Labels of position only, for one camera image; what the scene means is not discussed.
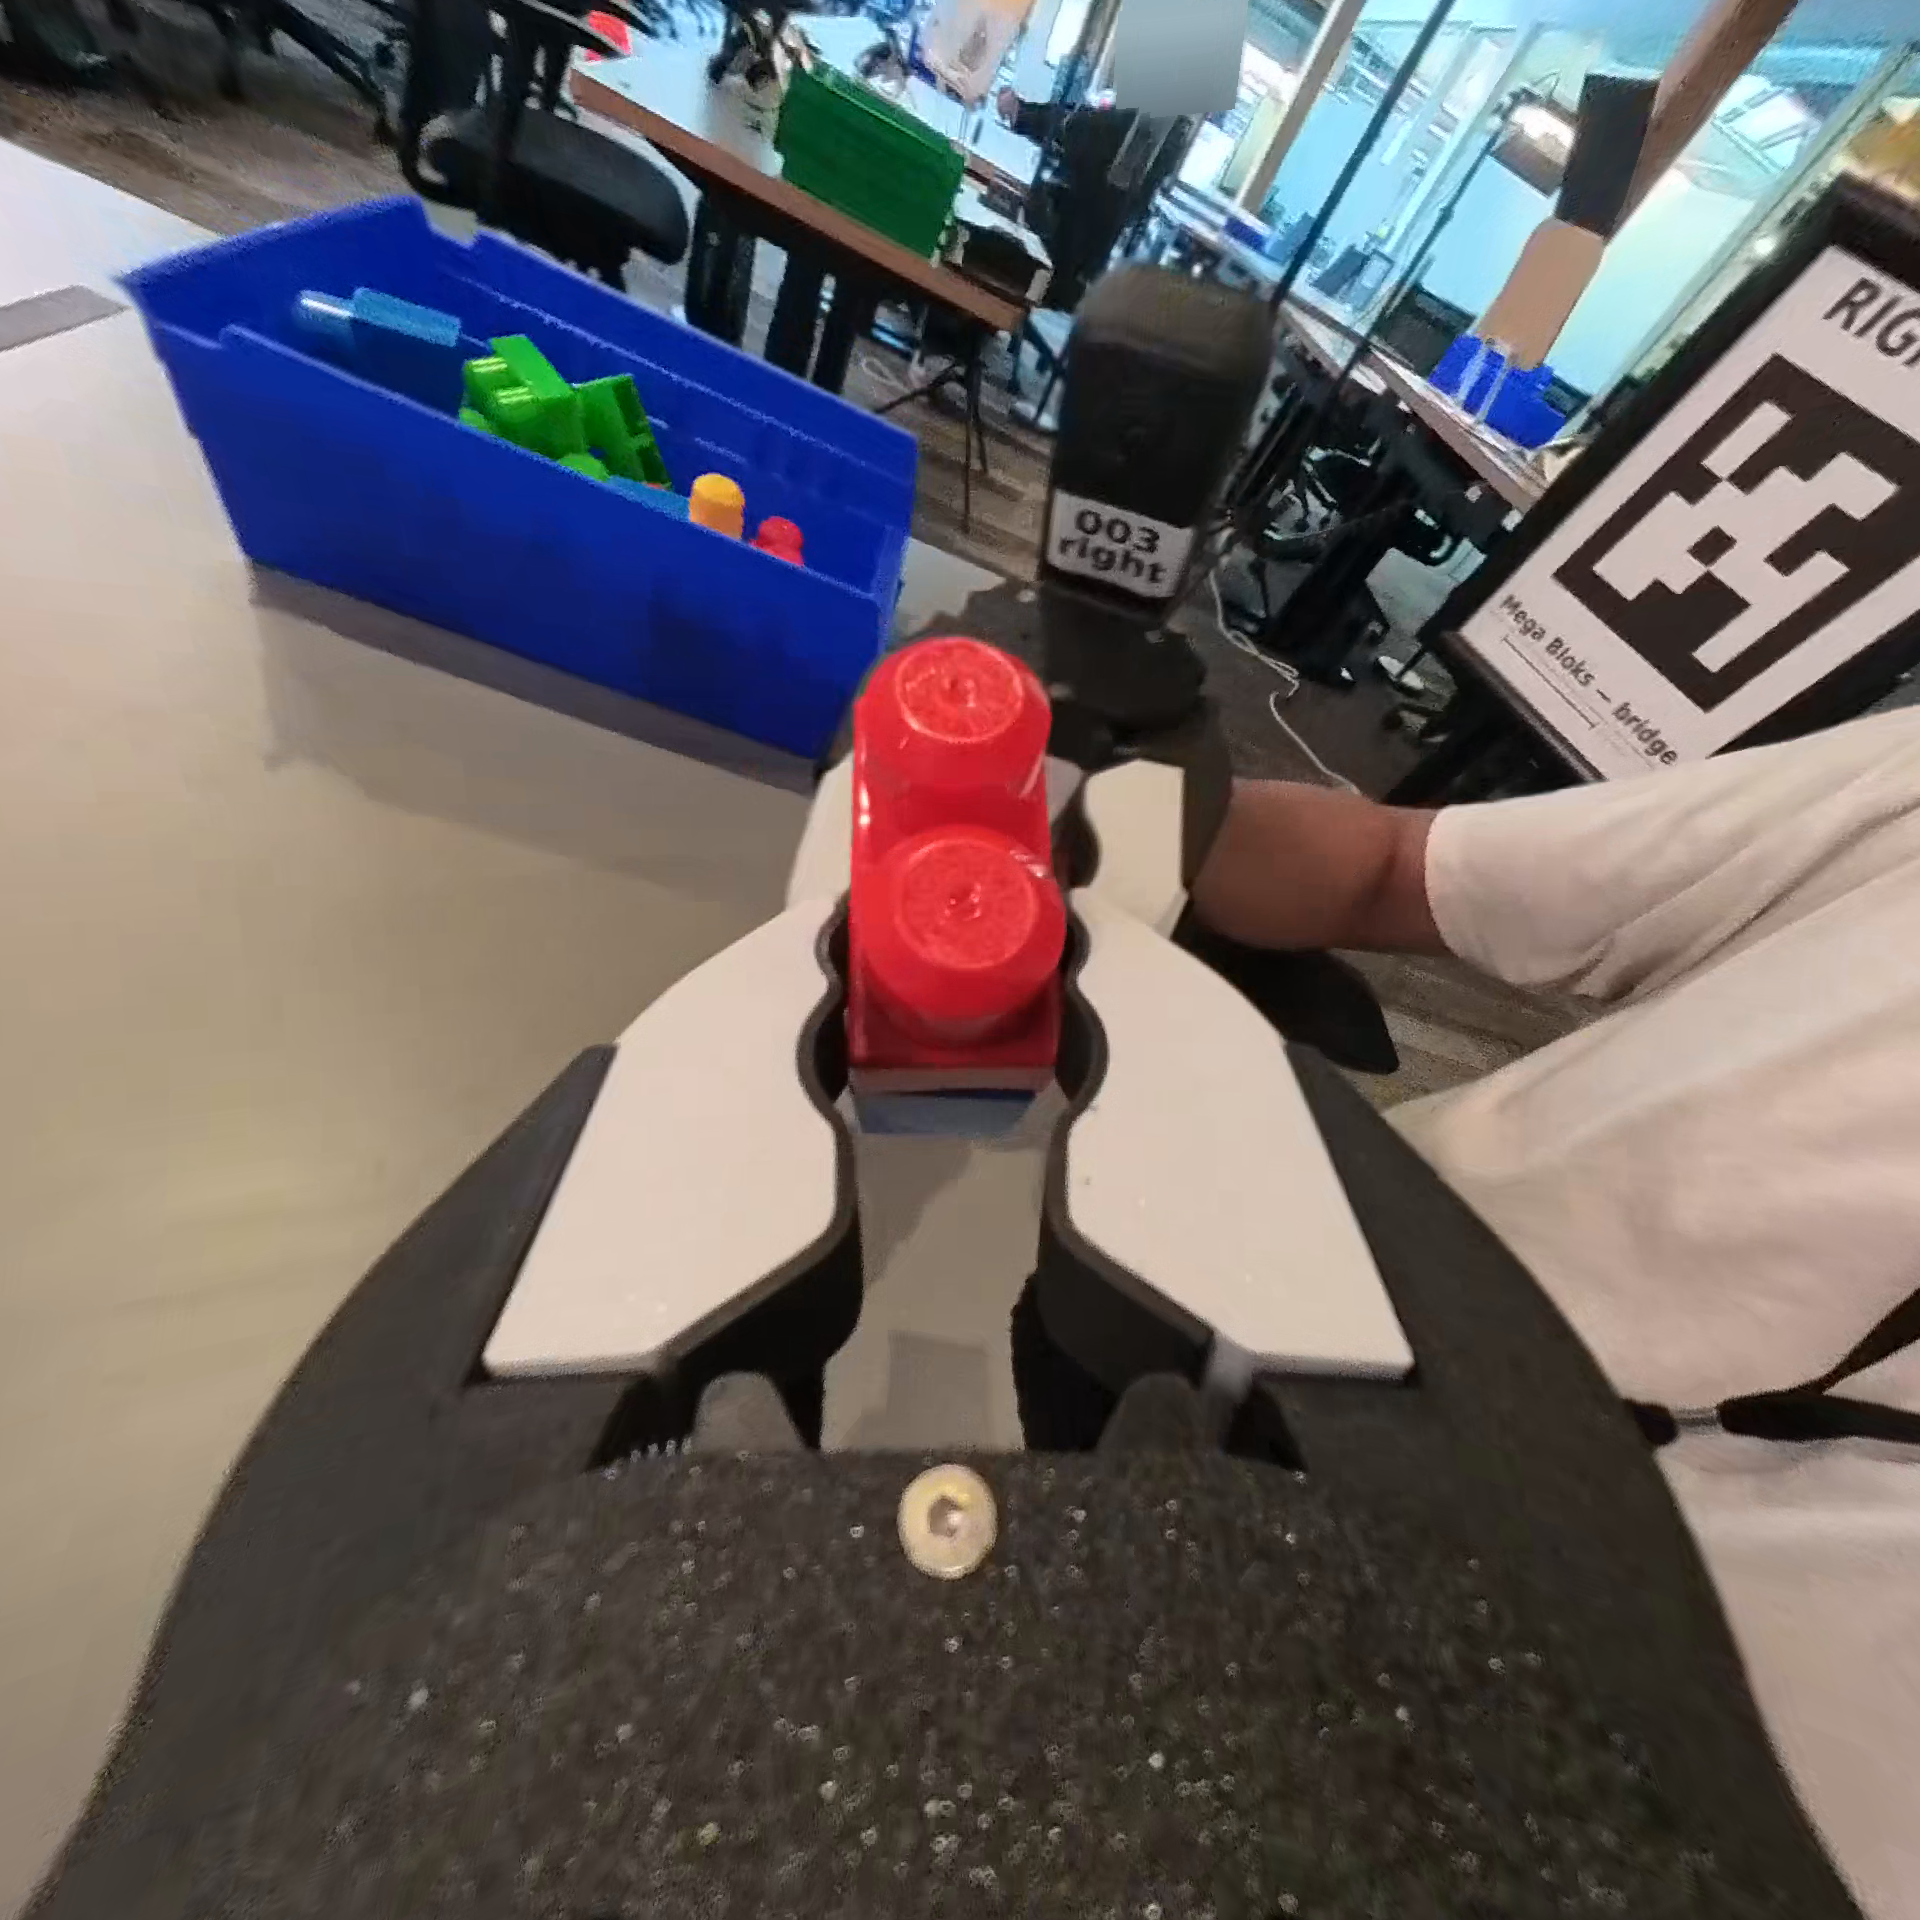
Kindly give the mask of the blue one-stud block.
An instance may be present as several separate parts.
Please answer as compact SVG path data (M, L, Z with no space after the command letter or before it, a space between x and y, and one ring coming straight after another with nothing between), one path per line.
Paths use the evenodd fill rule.
M853 1116L877 1140L1010 1140L1035 1091L853 1091Z

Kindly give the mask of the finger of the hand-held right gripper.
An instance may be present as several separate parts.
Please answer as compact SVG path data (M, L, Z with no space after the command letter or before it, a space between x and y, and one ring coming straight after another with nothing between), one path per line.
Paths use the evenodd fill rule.
M1073 906L1108 906L1155 937L1184 917L1184 774L1164 762L1121 762L1080 778L1089 877Z
M805 798L805 826L784 865L784 913L841 906L853 893L853 751L841 751Z

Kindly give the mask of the black framed marker sign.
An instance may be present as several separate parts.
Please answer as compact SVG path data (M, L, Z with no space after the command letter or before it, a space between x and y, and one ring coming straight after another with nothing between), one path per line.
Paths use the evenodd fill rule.
M1823 734L1920 652L1920 214L1834 177L1465 581L1449 655L1573 778Z

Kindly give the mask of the stack of green crates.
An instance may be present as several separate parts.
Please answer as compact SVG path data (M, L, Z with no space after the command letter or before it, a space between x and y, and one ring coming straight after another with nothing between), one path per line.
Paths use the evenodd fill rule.
M912 257L943 257L965 151L841 68L795 68L774 123L781 177Z

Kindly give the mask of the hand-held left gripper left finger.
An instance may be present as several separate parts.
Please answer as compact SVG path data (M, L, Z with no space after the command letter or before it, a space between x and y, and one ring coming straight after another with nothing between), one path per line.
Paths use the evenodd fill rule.
M485 1379L666 1379L860 1229L818 1070L841 1021L832 898L666 984L613 1052Z

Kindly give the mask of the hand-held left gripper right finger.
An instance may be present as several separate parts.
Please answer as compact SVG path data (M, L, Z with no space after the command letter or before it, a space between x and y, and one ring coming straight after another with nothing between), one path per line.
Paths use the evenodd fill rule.
M1417 1379L1281 1021L1104 893L1067 893L1067 1116L1042 1173L1042 1338L1129 1399L1177 1379L1231 1430L1263 1383Z

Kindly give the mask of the wooden topped desk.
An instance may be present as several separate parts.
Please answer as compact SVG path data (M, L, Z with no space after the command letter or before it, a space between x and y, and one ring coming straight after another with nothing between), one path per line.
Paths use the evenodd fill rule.
M988 336L1016 336L1028 309L1042 309L1042 296L1010 296L943 257L912 257L904 244L784 187L759 109L735 84L705 84L702 49L638 41L627 59L574 59L571 108L638 133L742 230L784 248L795 261L818 261L827 283L844 274L877 299L929 299Z

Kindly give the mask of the row of small blue bins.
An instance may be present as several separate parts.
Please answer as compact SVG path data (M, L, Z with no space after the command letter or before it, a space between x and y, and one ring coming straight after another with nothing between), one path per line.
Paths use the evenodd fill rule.
M1551 447L1573 416L1551 368L1515 368L1509 351L1483 336L1456 336L1432 390L1528 452Z

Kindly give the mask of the black tripod stand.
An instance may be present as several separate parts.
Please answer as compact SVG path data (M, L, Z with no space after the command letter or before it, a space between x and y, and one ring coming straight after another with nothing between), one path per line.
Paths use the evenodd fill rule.
M1311 269L1377 257L1377 230L1398 224L1432 117L1449 98L1449 68L1465 53L1456 0L1432 7L1356 7L1342 59L1311 92L1307 123L1281 161L1284 248L1263 309L1284 317L1311 296Z

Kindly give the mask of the black office chair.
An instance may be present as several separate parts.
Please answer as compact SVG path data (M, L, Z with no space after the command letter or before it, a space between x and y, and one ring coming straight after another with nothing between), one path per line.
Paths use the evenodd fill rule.
M690 202L638 143L564 108L574 53L620 59L603 19L650 33L638 7L571 0L410 0L393 109L400 177L478 230L502 230L613 289L627 257L690 261Z

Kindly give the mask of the blue plastic bin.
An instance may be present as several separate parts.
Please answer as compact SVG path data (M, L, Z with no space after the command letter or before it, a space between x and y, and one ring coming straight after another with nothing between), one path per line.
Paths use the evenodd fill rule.
M532 342L564 381L627 376L666 477L729 470L746 538L784 520L803 565L485 440L293 322L359 289L455 317L468 358ZM123 296L261 573L803 762L890 640L916 440L537 248L390 194L155 257Z

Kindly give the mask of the red two-stud block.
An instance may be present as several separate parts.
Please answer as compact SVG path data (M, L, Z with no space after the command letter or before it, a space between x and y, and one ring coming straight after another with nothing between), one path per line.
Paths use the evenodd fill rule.
M853 700L853 1095L1050 1091L1067 959L1050 731L1035 672L975 633L904 640Z

